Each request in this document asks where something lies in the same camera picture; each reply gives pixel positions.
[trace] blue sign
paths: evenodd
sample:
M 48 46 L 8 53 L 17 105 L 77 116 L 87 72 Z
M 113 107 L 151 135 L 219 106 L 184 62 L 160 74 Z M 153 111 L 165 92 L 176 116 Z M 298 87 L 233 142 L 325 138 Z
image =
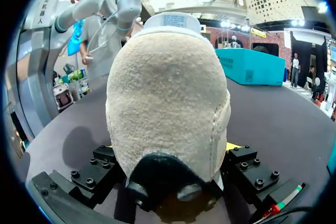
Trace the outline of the blue sign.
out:
M 68 56 L 74 55 L 79 52 L 80 43 L 82 42 L 80 35 L 82 34 L 84 20 L 74 23 L 74 31 L 72 37 L 68 43 Z
M 335 46 L 331 46 L 331 59 L 333 61 L 336 61 L 336 47 Z

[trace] white robotic arm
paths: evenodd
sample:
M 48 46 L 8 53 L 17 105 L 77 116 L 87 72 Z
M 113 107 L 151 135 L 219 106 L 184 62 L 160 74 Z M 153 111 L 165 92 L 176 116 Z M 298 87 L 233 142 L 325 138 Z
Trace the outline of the white robotic arm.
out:
M 112 17 L 109 21 L 118 26 L 120 36 L 125 36 L 141 8 L 141 0 L 117 0 L 117 3 L 115 0 L 80 0 L 56 18 L 55 29 L 63 33 L 76 21 L 100 12 L 105 17 Z

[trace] black round table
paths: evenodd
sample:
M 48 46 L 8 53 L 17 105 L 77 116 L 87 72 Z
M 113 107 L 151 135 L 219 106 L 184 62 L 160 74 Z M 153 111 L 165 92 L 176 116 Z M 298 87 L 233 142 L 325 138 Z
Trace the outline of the black round table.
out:
M 336 126 L 310 101 L 285 87 L 241 86 L 228 79 L 232 113 L 227 140 L 250 145 L 270 169 L 309 184 L 299 205 L 314 203 L 329 179 L 327 162 L 336 140 Z M 105 117 L 106 86 L 63 111 L 33 140 L 17 167 L 22 181 L 54 169 L 70 179 L 98 146 L 110 145 Z M 254 208 L 233 189 L 203 212 L 196 223 L 246 223 Z M 113 217 L 117 190 L 95 210 Z M 153 212 L 137 209 L 135 223 L 161 223 Z

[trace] black screw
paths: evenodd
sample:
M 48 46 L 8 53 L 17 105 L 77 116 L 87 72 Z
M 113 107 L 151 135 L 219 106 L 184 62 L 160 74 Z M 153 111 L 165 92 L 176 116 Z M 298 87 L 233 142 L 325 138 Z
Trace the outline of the black screw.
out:
M 271 177 L 272 177 L 272 178 L 277 178 L 277 177 L 279 177 L 279 174 L 280 174 L 280 173 L 277 172 L 277 171 L 275 170 L 275 171 L 272 172 Z
M 257 178 L 255 185 L 256 187 L 262 187 L 264 185 L 264 180 L 262 178 Z
M 105 168 L 105 169 L 110 168 L 110 164 L 107 163 L 107 162 L 104 162 L 104 163 L 103 163 L 103 168 Z
M 41 190 L 41 195 L 42 195 L 43 197 L 48 196 L 48 191 L 47 191 L 46 189 L 42 189 L 42 190 Z
M 88 178 L 88 179 L 86 180 L 86 184 L 87 184 L 88 186 L 94 186 L 95 183 L 96 183 L 96 182 L 94 181 L 93 178 Z
M 247 169 L 247 166 L 248 166 L 248 164 L 247 164 L 246 162 L 242 162 L 242 163 L 240 164 L 240 169 L 245 170 L 245 169 Z
M 95 158 L 90 159 L 90 164 L 95 165 L 97 163 L 97 160 Z
M 78 173 L 78 171 L 76 171 L 76 170 L 72 170 L 72 171 L 71 171 L 71 176 L 72 176 L 73 178 L 78 178 L 78 177 L 79 177 L 79 173 Z
M 253 164 L 254 164 L 254 165 L 260 165 L 260 159 L 256 158 L 256 159 L 253 161 Z
M 56 190 L 58 185 L 55 183 L 55 182 L 52 182 L 50 185 L 49 185 L 50 189 L 51 190 Z

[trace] white label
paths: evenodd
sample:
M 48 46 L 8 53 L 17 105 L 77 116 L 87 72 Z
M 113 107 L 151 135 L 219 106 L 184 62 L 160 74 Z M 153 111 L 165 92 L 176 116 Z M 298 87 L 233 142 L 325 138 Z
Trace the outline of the white label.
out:
M 164 15 L 163 26 L 185 27 L 185 16 L 180 15 Z
M 50 27 L 55 20 L 59 0 L 39 0 L 31 28 Z

